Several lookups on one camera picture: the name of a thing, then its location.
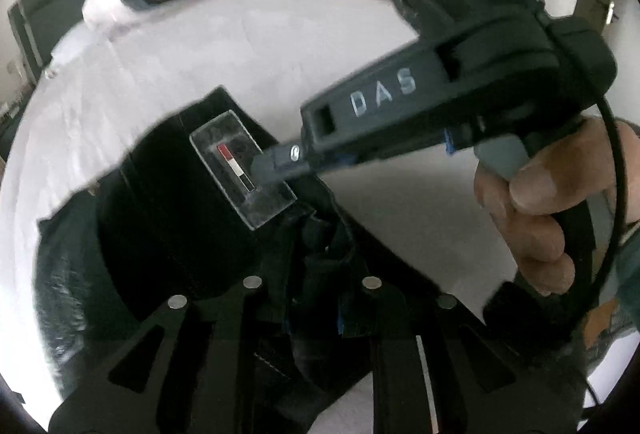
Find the handle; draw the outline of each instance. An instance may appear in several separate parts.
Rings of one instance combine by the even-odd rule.
[[[525,138],[515,135],[495,138],[477,145],[476,157],[483,166],[510,180],[538,151],[576,132],[581,124],[582,121],[575,121],[551,133],[533,133]],[[604,253],[613,227],[613,219],[604,193],[594,195],[571,209],[554,214],[554,218],[564,232],[564,251],[575,264],[574,284],[565,295],[559,298],[564,317],[555,317],[564,319],[578,309],[581,299],[591,286],[593,252],[598,250]],[[613,297],[615,286],[610,278],[600,296],[601,302],[606,302]]]

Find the human hand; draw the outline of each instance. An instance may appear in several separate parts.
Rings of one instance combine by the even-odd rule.
[[[640,220],[640,138],[618,123],[626,160],[629,223]],[[551,214],[604,191],[615,207],[615,170],[601,119],[540,151],[507,182],[478,165],[474,192],[492,217],[524,278],[542,295],[565,293],[575,267],[564,253],[564,234]]]

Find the mattress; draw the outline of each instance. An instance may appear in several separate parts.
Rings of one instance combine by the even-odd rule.
[[[386,0],[192,0],[43,79],[0,188],[0,373],[27,411],[45,426],[60,403],[33,308],[39,219],[218,85],[287,140],[300,132],[305,100],[415,37]],[[382,242],[479,313],[515,267],[474,200],[475,167],[470,152],[437,147],[324,179]],[[370,430],[370,381],[354,392],[315,432]]]

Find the bed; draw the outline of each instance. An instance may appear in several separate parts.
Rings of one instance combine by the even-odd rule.
[[[81,20],[83,1],[18,0],[11,9],[34,79]],[[305,100],[413,39],[386,0],[189,0],[43,76],[0,189],[0,331],[19,339],[0,345],[0,373],[29,413],[46,425],[60,403],[33,309],[38,220],[119,164],[156,122],[218,85],[286,140],[300,132]],[[515,268],[473,198],[475,167],[471,153],[448,158],[436,148],[324,178],[386,246],[479,313]],[[369,432],[370,386],[363,381],[314,432]]]

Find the screw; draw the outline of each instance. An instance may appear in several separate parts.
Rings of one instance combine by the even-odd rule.
[[[380,287],[382,287],[382,281],[380,281],[379,278],[370,275],[362,280],[362,285],[366,289],[380,289]]]
[[[242,284],[246,289],[258,289],[262,286],[262,278],[257,275],[250,275],[242,281]]]
[[[187,306],[187,297],[184,295],[174,295],[167,302],[169,308],[171,309],[180,309]]]
[[[436,299],[436,303],[441,309],[453,309],[456,307],[458,299],[449,293],[443,293]]]
[[[291,148],[289,156],[291,157],[291,161],[298,161],[300,159],[300,146],[294,145]]]

